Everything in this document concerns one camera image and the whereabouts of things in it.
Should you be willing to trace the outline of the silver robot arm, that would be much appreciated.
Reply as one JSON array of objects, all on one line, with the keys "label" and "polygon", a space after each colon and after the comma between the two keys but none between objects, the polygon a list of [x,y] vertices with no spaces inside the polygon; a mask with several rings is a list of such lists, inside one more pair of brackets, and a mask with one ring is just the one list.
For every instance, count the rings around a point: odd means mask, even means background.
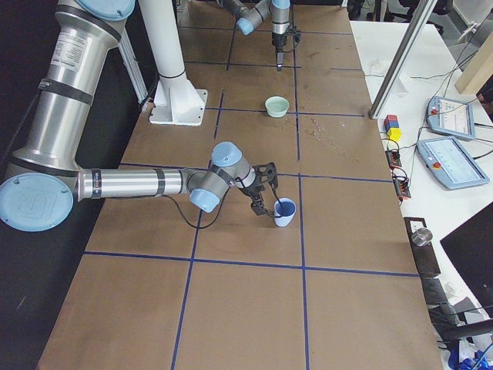
[{"label": "silver robot arm", "polygon": [[248,8],[241,1],[225,0],[216,1],[220,8],[226,9],[236,19],[236,26],[244,35],[252,33],[259,25],[267,19],[271,20],[272,45],[275,48],[277,71],[283,68],[284,55],[287,53],[284,47],[287,38],[293,38],[293,48],[300,42],[301,32],[295,26],[290,13],[291,3],[289,0],[263,0]]},{"label": "silver robot arm", "polygon": [[88,168],[77,158],[90,150],[122,147],[99,128],[107,106],[93,107],[106,57],[119,52],[140,102],[153,102],[152,123],[199,126],[208,92],[187,77],[173,1],[60,1],[60,31],[49,70],[26,112],[32,123],[25,145],[8,157],[1,185],[1,219],[20,231],[52,229],[82,200],[188,196],[204,212],[219,212],[232,188],[250,199],[257,215],[268,215],[262,193],[278,186],[272,163],[252,165],[231,142],[217,144],[206,170]]}]

